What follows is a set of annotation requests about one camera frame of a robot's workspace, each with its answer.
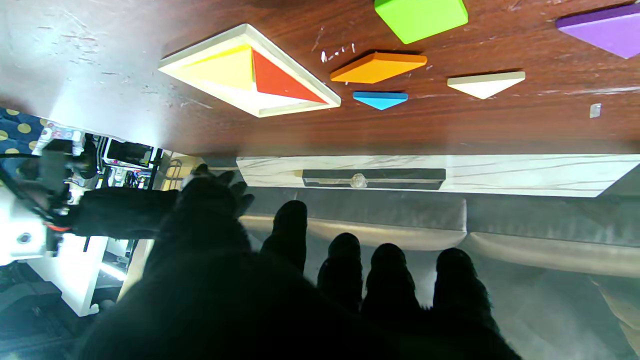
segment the wooden table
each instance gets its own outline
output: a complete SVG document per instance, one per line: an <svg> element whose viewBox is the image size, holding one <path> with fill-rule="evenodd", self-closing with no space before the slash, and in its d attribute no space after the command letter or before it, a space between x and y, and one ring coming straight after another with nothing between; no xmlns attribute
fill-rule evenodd
<svg viewBox="0 0 640 360"><path fill-rule="evenodd" d="M5 0L0 106L187 154L640 149L640 56L624 60L554 26L616 0L465 3L467 25L403 45L371 0ZM157 71L167 54L245 22L326 82L342 106L257 119ZM424 53L429 63L375 85L329 80L373 49ZM323 63L322 51L339 55ZM509 69L527 79L484 101L446 85L450 76ZM378 111L354 101L355 90L404 90L410 100ZM590 119L598 102L602 116Z"/></svg>

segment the yellow triangle piece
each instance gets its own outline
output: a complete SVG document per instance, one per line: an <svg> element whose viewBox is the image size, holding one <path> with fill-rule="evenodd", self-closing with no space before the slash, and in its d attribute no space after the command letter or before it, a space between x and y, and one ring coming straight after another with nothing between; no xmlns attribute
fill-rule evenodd
<svg viewBox="0 0 640 360"><path fill-rule="evenodd" d="M252 49L249 45L242 45L186 65L179 72L185 80L204 80L231 88L251 90Z"/></svg>

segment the tangram piece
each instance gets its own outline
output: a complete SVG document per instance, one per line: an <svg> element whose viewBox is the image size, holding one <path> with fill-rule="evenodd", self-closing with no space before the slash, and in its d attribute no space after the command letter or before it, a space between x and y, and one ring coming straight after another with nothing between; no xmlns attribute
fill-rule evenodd
<svg viewBox="0 0 640 360"><path fill-rule="evenodd" d="M375 7L405 44L468 22L462 0L376 0Z"/></svg>
<svg viewBox="0 0 640 360"><path fill-rule="evenodd" d="M486 99L521 82L524 78L524 71L503 72L500 74L451 78L447 81L447 85L480 99Z"/></svg>
<svg viewBox="0 0 640 360"><path fill-rule="evenodd" d="M308 88L305 88L291 75L284 72L284 70L274 65L255 50L253 51L253 66L258 92L326 104L318 95L311 92Z"/></svg>
<svg viewBox="0 0 640 360"><path fill-rule="evenodd" d="M407 101L409 95L397 92L356 91L353 93L353 98L378 110L385 110Z"/></svg>
<svg viewBox="0 0 640 360"><path fill-rule="evenodd" d="M558 19L556 27L625 59L640 53L640 3Z"/></svg>
<svg viewBox="0 0 640 360"><path fill-rule="evenodd" d="M251 90L252 50L249 45L242 45L190 63L181 72L187 77L198 77L223 86Z"/></svg>
<svg viewBox="0 0 640 360"><path fill-rule="evenodd" d="M256 117L340 106L340 97L243 24L160 61L159 70Z"/></svg>
<svg viewBox="0 0 640 360"><path fill-rule="evenodd" d="M332 72L331 80L374 84L427 63L424 55L373 53Z"/></svg>

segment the white paint speck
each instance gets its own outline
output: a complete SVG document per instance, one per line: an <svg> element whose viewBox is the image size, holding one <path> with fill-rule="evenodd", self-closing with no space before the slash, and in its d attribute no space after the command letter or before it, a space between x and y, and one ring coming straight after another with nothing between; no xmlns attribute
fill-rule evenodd
<svg viewBox="0 0 640 360"><path fill-rule="evenodd" d="M600 110L602 109L602 103L592 104L589 108L589 118L593 119L600 116Z"/></svg>

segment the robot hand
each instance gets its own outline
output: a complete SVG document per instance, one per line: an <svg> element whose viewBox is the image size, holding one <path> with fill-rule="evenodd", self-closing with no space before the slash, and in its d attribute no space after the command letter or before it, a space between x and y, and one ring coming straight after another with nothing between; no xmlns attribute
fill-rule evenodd
<svg viewBox="0 0 640 360"><path fill-rule="evenodd" d="M215 176L209 172L206 164L201 164L189 179L183 182L177 207L209 208L211 211L231 215L234 218L242 216L255 197L244 194L246 191L244 181L230 186L233 178L233 171Z"/></svg>

